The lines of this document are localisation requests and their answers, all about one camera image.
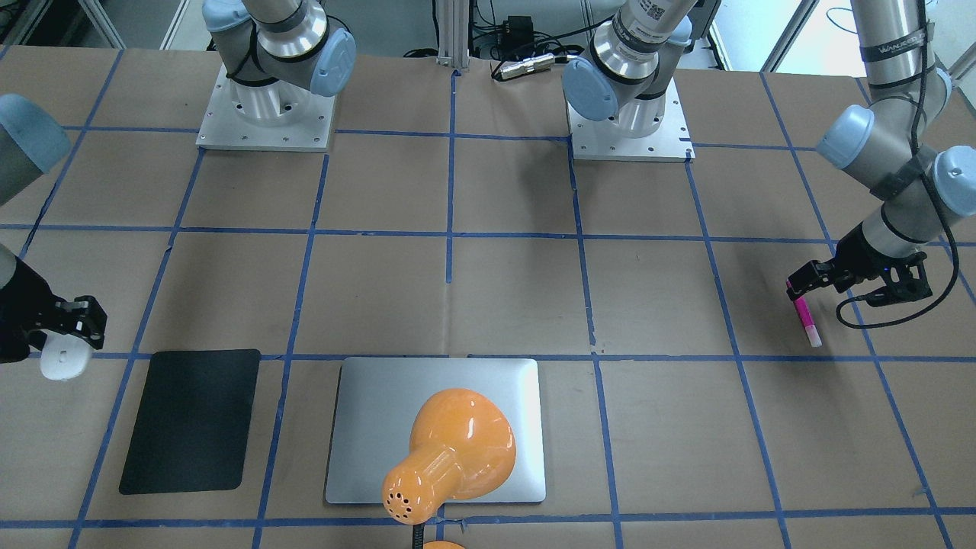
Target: light blue joint cover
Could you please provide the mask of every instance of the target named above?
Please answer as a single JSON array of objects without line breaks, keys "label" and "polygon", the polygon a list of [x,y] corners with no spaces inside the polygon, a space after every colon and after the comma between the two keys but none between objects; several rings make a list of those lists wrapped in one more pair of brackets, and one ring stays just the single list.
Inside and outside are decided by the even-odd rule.
[{"label": "light blue joint cover", "polygon": [[949,106],[949,100],[953,98],[953,78],[941,68],[936,68],[935,73],[946,83],[946,102],[942,104],[942,108],[940,109],[942,111]]},{"label": "light blue joint cover", "polygon": [[935,157],[935,189],[962,217],[976,214],[976,149],[957,145]]},{"label": "light blue joint cover", "polygon": [[668,43],[687,48],[691,45],[691,33],[693,30],[694,26],[691,24],[691,20],[688,16],[684,16],[684,19],[677,24],[677,28],[671,33],[671,37],[668,38]]},{"label": "light blue joint cover", "polygon": [[322,48],[308,90],[331,98],[346,86],[356,63],[356,40],[344,28],[337,29]]},{"label": "light blue joint cover", "polygon": [[0,96],[0,126],[42,173],[50,172],[71,150],[61,125],[17,94]]},{"label": "light blue joint cover", "polygon": [[835,168],[842,170],[864,150],[873,128],[872,110],[859,105],[849,106],[817,144],[817,152]]},{"label": "light blue joint cover", "polygon": [[203,3],[203,21],[210,32],[224,32],[250,20],[251,14],[240,0],[206,0]]},{"label": "light blue joint cover", "polygon": [[617,113],[617,94],[599,69],[576,58],[562,73],[562,91],[569,105],[589,120],[606,120]]}]

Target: aluminum mounting plate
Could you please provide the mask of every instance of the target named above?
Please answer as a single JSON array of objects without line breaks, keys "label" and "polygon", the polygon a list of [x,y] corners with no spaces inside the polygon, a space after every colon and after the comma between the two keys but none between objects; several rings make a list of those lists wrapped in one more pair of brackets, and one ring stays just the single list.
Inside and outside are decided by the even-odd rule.
[{"label": "aluminum mounting plate", "polygon": [[259,126],[236,111],[230,80],[221,65],[207,112],[196,136],[198,147],[216,150],[284,150],[326,152],[332,137],[336,98],[309,95],[309,104],[295,122],[283,126]]},{"label": "aluminum mounting plate", "polygon": [[673,80],[668,85],[667,101],[668,107],[658,130],[637,139],[621,136],[609,120],[588,120],[567,104],[573,157],[577,160],[636,162],[684,162],[689,156],[694,158],[695,149],[691,146],[691,135]]}]

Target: black power adapter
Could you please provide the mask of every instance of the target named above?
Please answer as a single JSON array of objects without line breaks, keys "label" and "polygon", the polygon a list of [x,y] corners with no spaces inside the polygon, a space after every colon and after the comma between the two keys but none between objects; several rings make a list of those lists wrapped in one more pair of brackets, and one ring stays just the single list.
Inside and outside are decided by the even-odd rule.
[{"label": "black power adapter", "polygon": [[529,16],[508,16],[502,22],[500,47],[505,58],[502,61],[521,61],[532,57],[535,52],[535,28]]}]

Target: black mouse pad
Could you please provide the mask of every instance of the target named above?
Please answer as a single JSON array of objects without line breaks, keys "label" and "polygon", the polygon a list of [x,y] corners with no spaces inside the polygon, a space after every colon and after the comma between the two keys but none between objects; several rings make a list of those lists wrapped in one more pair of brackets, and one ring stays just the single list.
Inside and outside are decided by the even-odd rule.
[{"label": "black mouse pad", "polygon": [[170,493],[240,486],[261,353],[156,353],[119,492]]}]

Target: orange desk lamp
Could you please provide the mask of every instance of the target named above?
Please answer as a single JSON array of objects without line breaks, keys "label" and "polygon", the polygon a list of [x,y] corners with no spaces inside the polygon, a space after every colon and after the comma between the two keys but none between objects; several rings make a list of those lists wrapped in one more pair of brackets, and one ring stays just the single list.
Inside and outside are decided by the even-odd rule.
[{"label": "orange desk lamp", "polygon": [[505,415],[469,389],[447,389],[421,407],[410,432],[410,454],[386,475],[382,501],[391,517],[414,527],[414,549],[461,548],[424,544],[424,523],[448,499],[472,499],[501,486],[515,467],[515,436]]}]

